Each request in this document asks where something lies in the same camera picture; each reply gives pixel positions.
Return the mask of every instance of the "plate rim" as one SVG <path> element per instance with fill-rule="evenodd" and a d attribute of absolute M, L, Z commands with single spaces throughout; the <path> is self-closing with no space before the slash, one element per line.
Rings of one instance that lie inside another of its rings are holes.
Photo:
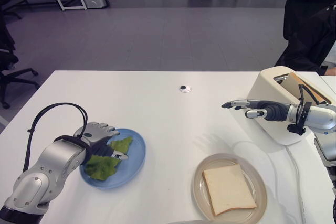
<path fill-rule="evenodd" d="M 223 153 L 223 152 L 221 152 L 221 153 L 215 153 L 215 154 L 212 154 L 212 155 L 210 155 L 210 156 L 207 156 L 206 158 L 204 158 L 204 159 L 202 159 L 202 160 L 200 161 L 200 163 L 198 164 L 198 166 L 197 166 L 196 169 L 195 169 L 195 172 L 194 172 L 194 175 L 193 175 L 193 179 L 192 179 L 192 188 L 191 188 L 192 200 L 194 201 L 194 203 L 196 203 L 196 205 L 197 205 L 199 211 L 202 213 L 202 215 L 203 215 L 207 220 L 209 220 L 209 221 L 216 221 L 216 220 L 213 220 L 213 219 L 209 219 L 209 217 L 204 213 L 204 211 L 202 210 L 202 208 L 200 207 L 198 201 L 197 201 L 196 198 L 195 198 L 195 177 L 196 177 L 196 172 L 198 171 L 200 165 L 201 165 L 204 161 L 206 161 L 207 159 L 210 159 L 210 158 L 213 157 L 213 156 L 217 156 L 217 155 L 221 155 L 221 154 L 222 154 L 222 155 L 224 154 L 224 155 L 231 156 L 232 158 L 236 158 L 236 159 L 238 159 L 238 160 L 239 160 L 239 159 L 242 159 L 244 162 L 246 162 L 247 164 L 249 164 L 249 165 L 255 170 L 257 176 L 259 176 L 260 180 L 262 181 L 262 187 L 264 188 L 264 190 L 265 190 L 265 195 L 266 195 L 266 206 L 265 206 L 265 210 L 264 210 L 264 212 L 262 213 L 262 216 L 261 216 L 260 219 L 256 222 L 256 224 L 259 223 L 259 222 L 262 220 L 262 218 L 263 218 L 263 216 L 264 216 L 264 214 L 265 214 L 265 211 L 266 211 L 266 209 L 267 209 L 268 196 L 267 196 L 266 185 L 265 185 L 265 182 L 264 182 L 264 180 L 262 179 L 261 175 L 260 175 L 259 172 L 254 168 L 254 166 L 253 166 L 252 164 L 250 164 L 249 161 L 247 161 L 247 160 L 244 159 L 243 157 L 240 157 L 240 156 L 238 156 L 238 155 L 236 155 L 236 154 Z"/>
<path fill-rule="evenodd" d="M 124 184 L 127 184 L 129 181 L 131 181 L 131 180 L 132 180 L 132 179 L 139 173 L 139 171 L 140 171 L 141 168 L 143 167 L 143 165 L 144 165 L 144 163 L 145 163 L 145 160 L 146 160 L 147 146 L 146 146 L 146 142 L 145 142 L 145 140 L 143 139 L 142 135 L 140 135 L 137 131 L 132 130 L 132 129 L 128 129 L 128 128 L 117 128 L 117 129 L 115 129 L 115 130 L 116 130 L 116 131 L 127 130 L 127 131 L 131 131 L 131 132 L 135 132 L 137 135 L 139 135 L 139 136 L 140 136 L 140 139 L 141 139 L 141 141 L 142 141 L 142 143 L 143 143 L 143 146 L 144 146 L 144 157 L 143 157 L 143 160 L 142 160 L 142 162 L 141 162 L 139 168 L 138 168 L 138 169 L 135 171 L 135 173 L 133 173 L 127 180 L 125 180 L 125 181 L 123 181 L 123 182 L 119 182 L 119 183 L 117 183 L 117 184 L 115 184 L 115 185 L 113 185 L 113 186 L 108 186 L 108 187 L 99 187 L 99 186 L 95 186 L 95 185 L 90 184 L 90 183 L 84 178 L 84 176 L 88 176 L 88 175 L 85 173 L 85 171 L 84 171 L 84 167 L 81 165 L 79 171 L 80 171 L 80 175 L 81 175 L 82 179 L 83 179 L 88 185 L 90 185 L 90 186 L 92 186 L 92 187 L 94 187 L 94 188 L 96 188 L 96 189 L 113 189 L 113 188 L 117 188 L 117 187 L 119 187 L 119 186 L 122 186 L 122 185 L 124 185 Z"/>

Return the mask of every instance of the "robotic hand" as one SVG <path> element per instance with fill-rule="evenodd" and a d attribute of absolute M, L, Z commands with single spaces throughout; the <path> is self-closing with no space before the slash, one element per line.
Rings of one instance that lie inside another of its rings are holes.
<path fill-rule="evenodd" d="M 82 128 L 75 132 L 78 136 Z M 127 155 L 106 146 L 119 132 L 105 123 L 88 123 L 77 142 L 60 136 L 41 153 L 38 161 L 15 181 L 12 195 L 0 210 L 0 224 L 37 224 L 48 210 L 50 201 L 62 191 L 65 180 L 91 154 L 126 159 Z"/>
<path fill-rule="evenodd" d="M 259 100 L 237 100 L 227 102 L 222 108 L 247 110 L 247 118 L 264 118 L 267 121 L 289 121 L 287 130 L 302 135 L 304 126 L 308 126 L 315 134 L 315 146 L 328 170 L 336 194 L 336 107 L 330 104 L 311 106 L 305 104 L 285 104 Z"/>

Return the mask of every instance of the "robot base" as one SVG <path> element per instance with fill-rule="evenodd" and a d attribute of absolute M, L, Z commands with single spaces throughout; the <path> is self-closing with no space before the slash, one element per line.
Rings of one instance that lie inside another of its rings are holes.
<path fill-rule="evenodd" d="M 108 0 L 84 0 L 88 9 L 104 8 L 108 6 Z"/>

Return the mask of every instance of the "blue plate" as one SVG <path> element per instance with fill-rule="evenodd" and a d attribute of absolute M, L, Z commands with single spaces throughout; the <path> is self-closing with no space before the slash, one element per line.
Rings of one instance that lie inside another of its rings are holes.
<path fill-rule="evenodd" d="M 142 136 L 138 132 L 130 129 L 116 130 L 120 132 L 120 135 L 112 137 L 108 140 L 107 144 L 110 144 L 112 141 L 123 140 L 126 137 L 132 136 L 133 142 L 127 152 L 128 159 L 121 161 L 116 167 L 117 172 L 104 181 L 91 178 L 85 172 L 85 165 L 81 165 L 80 174 L 90 186 L 99 189 L 110 189 L 121 186 L 130 181 L 143 166 L 146 156 L 146 145 Z"/>

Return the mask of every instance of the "beige plate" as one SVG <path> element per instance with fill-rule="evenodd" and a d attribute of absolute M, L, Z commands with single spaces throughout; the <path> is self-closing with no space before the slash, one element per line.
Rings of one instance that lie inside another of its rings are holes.
<path fill-rule="evenodd" d="M 215 216 L 211 210 L 209 194 L 202 172 L 211 168 L 235 164 L 241 166 L 253 200 L 258 207 L 255 209 L 232 210 Z M 192 195 L 198 208 L 208 220 L 256 224 L 262 218 L 267 205 L 265 184 L 261 176 L 245 159 L 233 154 L 219 153 L 204 159 L 196 169 L 194 180 L 192 181 Z"/>

